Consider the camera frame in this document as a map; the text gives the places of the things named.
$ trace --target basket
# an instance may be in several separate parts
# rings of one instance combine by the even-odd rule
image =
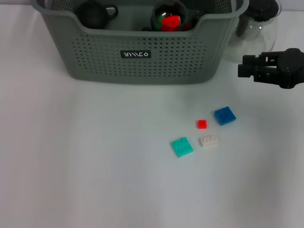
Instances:
[[[108,0],[105,3],[117,5],[119,15],[104,30],[84,27],[73,13],[84,1],[31,3],[42,14],[72,77],[120,84],[194,84],[209,80],[239,15],[249,4],[249,0],[196,0],[211,13],[200,18],[194,29],[148,32],[141,30],[151,26],[155,0]]]

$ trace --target white table surface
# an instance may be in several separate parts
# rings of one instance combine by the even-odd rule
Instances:
[[[275,49],[304,50],[303,23],[283,12]],[[219,126],[224,106],[237,120]],[[203,150],[209,134],[220,145]],[[195,151],[178,159],[183,136]],[[303,214],[304,84],[225,60],[201,85],[76,81],[38,12],[0,6],[1,228],[302,228]]]

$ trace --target glass jar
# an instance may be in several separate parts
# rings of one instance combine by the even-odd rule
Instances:
[[[242,62],[244,55],[270,52],[277,38],[277,16],[281,10],[279,0],[250,0],[248,9],[239,17],[226,56]]]

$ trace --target red lego brick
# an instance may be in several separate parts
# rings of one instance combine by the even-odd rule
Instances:
[[[198,120],[199,129],[207,129],[207,120]]]
[[[161,22],[164,26],[167,26],[169,28],[175,28],[181,24],[181,18],[180,16],[170,16],[164,18]]]

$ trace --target black mug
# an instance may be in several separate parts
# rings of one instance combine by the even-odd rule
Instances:
[[[115,14],[109,15],[107,8],[114,8]],[[102,5],[95,0],[83,3],[75,11],[80,22],[89,29],[104,29],[110,20],[118,15],[118,8],[114,4]]]

